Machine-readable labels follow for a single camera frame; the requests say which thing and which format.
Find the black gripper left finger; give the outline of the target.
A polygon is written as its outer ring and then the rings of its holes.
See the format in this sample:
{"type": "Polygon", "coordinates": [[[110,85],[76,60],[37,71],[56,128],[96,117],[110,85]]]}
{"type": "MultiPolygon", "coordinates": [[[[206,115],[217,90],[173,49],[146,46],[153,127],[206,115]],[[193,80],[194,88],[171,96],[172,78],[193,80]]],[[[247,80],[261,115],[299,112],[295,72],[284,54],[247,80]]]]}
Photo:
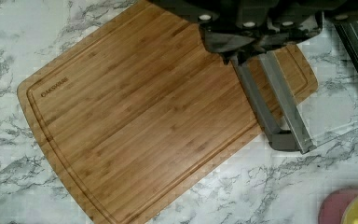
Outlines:
{"type": "Polygon", "coordinates": [[[238,64],[244,64],[263,53],[263,49],[258,45],[260,35],[257,31],[225,32],[200,26],[199,32],[205,49],[210,53],[218,54],[224,64],[232,60],[236,60],[238,64]]]}

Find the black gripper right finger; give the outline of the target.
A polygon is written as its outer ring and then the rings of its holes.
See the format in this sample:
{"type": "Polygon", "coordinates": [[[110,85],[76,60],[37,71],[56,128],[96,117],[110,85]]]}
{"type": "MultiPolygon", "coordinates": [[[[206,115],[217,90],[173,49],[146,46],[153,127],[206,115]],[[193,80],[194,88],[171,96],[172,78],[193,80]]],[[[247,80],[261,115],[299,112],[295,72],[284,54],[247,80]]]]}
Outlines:
{"type": "Polygon", "coordinates": [[[322,15],[310,15],[301,23],[284,21],[278,24],[268,18],[266,25],[260,29],[261,36],[255,42],[255,49],[271,51],[309,40],[322,31],[323,18],[322,15]]]}

